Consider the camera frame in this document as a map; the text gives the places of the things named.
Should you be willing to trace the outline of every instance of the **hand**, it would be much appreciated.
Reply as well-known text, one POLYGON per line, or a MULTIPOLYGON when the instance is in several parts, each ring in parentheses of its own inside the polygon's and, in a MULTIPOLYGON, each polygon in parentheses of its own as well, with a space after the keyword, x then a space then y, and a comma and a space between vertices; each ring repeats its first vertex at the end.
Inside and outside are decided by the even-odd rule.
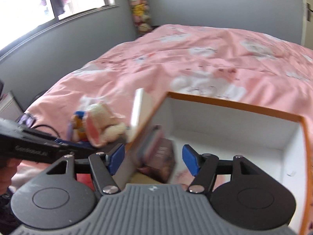
POLYGON ((11 185, 11 178, 17 172, 17 167, 21 163, 18 159, 8 159, 7 166, 0 169, 0 195, 5 194, 11 185))

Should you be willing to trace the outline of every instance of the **nightstand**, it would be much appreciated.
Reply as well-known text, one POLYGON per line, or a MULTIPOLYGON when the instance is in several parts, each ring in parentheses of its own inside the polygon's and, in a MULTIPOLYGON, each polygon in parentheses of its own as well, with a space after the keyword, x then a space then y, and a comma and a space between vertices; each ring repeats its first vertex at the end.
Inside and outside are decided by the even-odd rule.
POLYGON ((0 100, 0 118, 16 121, 22 113, 23 112, 14 99, 12 92, 4 94, 0 100))

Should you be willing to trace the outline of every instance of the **window sill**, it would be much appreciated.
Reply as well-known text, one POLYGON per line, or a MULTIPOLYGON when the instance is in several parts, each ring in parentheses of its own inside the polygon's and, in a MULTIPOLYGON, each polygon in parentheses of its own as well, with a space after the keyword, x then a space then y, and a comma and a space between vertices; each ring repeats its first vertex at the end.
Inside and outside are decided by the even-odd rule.
POLYGON ((96 12, 99 12, 99 11, 108 10, 108 9, 116 8, 116 7, 119 7, 119 5, 110 5, 110 6, 104 6, 104 7, 101 7, 101 8, 91 9, 89 11, 83 11, 81 13, 78 13, 78 14, 75 14, 73 16, 70 16, 70 17, 67 17, 65 19, 62 19, 59 22, 57 22, 57 23, 55 23, 55 24, 53 24, 51 26, 48 26, 48 27, 46 27, 43 30, 37 30, 37 32, 35 32, 35 33, 34 32, 29 32, 28 34, 25 34, 24 36, 21 36, 19 39, 13 41, 11 44, 6 46, 3 49, 4 52, 2 52, 0 50, 0 62, 3 59, 5 59, 8 55, 10 55, 12 52, 14 52, 19 47, 21 47, 23 44, 27 43, 28 41, 34 39, 35 37, 39 36, 42 33, 45 33, 46 31, 48 31, 48 30, 50 30, 50 29, 52 29, 54 27, 57 27, 59 25, 65 24, 67 22, 70 22, 71 20, 75 20, 77 18, 89 15, 91 13, 96 13, 96 12))

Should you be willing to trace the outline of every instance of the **door handle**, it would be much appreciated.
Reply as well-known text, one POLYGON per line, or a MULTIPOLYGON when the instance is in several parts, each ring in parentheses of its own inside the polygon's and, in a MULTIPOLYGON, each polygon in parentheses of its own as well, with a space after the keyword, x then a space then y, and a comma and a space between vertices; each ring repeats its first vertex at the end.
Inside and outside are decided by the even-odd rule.
POLYGON ((309 3, 306 4, 306 20, 311 22, 311 12, 313 12, 313 10, 311 10, 311 5, 309 3))

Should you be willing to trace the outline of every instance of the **round metal pivot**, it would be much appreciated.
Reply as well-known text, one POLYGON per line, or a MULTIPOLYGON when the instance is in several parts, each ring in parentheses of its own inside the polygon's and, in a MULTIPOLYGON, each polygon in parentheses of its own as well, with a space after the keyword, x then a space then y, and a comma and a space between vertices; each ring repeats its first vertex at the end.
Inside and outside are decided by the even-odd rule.
POLYGON ((204 187, 199 184, 194 184, 192 186, 189 186, 189 192, 191 193, 202 193, 204 191, 204 187))
POLYGON ((102 191, 106 194, 115 194, 118 190, 118 187, 114 185, 107 185, 102 189, 102 191))

